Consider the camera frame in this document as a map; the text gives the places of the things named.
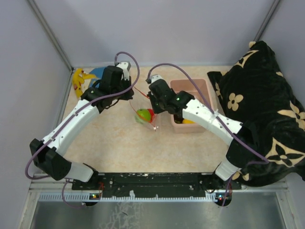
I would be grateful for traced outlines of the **red apple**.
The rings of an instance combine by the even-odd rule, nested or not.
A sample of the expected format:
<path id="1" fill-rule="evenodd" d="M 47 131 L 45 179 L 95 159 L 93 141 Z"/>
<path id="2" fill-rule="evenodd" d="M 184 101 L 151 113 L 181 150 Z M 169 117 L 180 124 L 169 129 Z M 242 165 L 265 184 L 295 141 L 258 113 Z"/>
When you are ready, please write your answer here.
<path id="1" fill-rule="evenodd" d="M 154 119 L 154 111 L 153 111 L 153 109 L 148 109 L 148 112 L 149 112 L 149 114 L 150 114 L 150 123 L 153 121 L 153 119 Z"/>

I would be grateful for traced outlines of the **green apple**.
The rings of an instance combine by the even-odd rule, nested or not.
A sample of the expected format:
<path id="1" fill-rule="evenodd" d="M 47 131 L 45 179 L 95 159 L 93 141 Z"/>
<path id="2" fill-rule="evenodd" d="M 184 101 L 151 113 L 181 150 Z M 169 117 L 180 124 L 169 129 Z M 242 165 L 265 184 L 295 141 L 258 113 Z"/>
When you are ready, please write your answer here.
<path id="1" fill-rule="evenodd" d="M 146 122 L 151 120 L 151 114 L 148 109 L 139 109 L 136 111 L 138 117 Z"/>

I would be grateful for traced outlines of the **clear zip bag orange zipper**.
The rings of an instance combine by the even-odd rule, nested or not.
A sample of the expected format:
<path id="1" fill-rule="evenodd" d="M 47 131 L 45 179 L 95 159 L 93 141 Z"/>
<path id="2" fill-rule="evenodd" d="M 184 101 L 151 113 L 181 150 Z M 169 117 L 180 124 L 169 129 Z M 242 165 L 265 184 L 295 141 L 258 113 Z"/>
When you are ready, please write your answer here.
<path id="1" fill-rule="evenodd" d="M 139 109 L 153 109 L 150 98 L 148 97 L 148 95 L 146 95 L 144 92 L 137 89 L 136 87 L 133 87 L 132 89 L 133 89 L 134 95 L 133 95 L 132 99 L 129 101 L 129 104 L 133 111 L 133 116 L 134 116 L 136 123 L 144 126 L 147 129 L 150 129 L 152 131 L 157 131 L 159 129 L 159 119 L 160 119 L 157 113 L 154 112 L 154 114 L 155 114 L 154 119 L 151 123 L 140 119 L 136 113 L 136 111 Z"/>

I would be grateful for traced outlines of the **pink plastic bin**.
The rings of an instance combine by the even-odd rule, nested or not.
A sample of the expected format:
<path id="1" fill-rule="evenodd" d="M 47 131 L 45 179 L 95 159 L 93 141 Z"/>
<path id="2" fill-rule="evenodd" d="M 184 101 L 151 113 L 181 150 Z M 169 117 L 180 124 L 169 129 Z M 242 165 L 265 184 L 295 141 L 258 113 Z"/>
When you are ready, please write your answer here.
<path id="1" fill-rule="evenodd" d="M 207 100 L 208 104 L 214 110 L 214 104 L 212 102 L 212 97 L 207 81 L 205 79 L 193 79 L 193 81 Z M 198 99 L 202 104 L 206 104 L 195 86 L 188 79 L 171 80 L 169 82 L 169 86 L 174 90 L 175 93 L 185 91 L 193 95 L 195 99 Z M 190 120 L 179 118 L 177 115 L 170 115 L 170 119 L 176 134 L 201 133 L 205 131 L 202 126 L 191 122 Z"/>

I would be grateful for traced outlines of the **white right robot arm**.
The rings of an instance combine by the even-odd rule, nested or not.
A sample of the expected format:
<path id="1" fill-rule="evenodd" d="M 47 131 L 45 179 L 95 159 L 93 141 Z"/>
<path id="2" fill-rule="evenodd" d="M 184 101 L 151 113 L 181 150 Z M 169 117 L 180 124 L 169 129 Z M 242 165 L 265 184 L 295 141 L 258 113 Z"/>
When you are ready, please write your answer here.
<path id="1" fill-rule="evenodd" d="M 225 188 L 232 175 L 253 163 L 254 156 L 260 156 L 256 151 L 257 134 L 252 126 L 219 114 L 185 91 L 175 93 L 160 75 L 154 75 L 147 82 L 148 97 L 156 114 L 168 112 L 193 121 L 229 146 L 225 159 L 214 172 L 213 184 L 217 188 Z"/>

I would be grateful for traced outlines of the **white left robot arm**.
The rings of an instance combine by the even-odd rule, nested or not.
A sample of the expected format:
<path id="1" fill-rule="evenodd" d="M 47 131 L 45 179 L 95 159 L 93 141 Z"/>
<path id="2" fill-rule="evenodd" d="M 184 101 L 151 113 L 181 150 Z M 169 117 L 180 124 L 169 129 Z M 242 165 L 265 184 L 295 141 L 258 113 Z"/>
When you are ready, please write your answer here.
<path id="1" fill-rule="evenodd" d="M 42 140 L 33 139 L 30 150 L 33 162 L 54 180 L 70 178 L 79 180 L 89 189 L 99 184 L 99 177 L 93 168 L 64 158 L 67 149 L 80 131 L 108 109 L 114 100 L 130 100 L 134 94 L 129 74 L 129 62 L 107 66 L 102 78 L 89 87 L 77 102 L 70 114 Z"/>

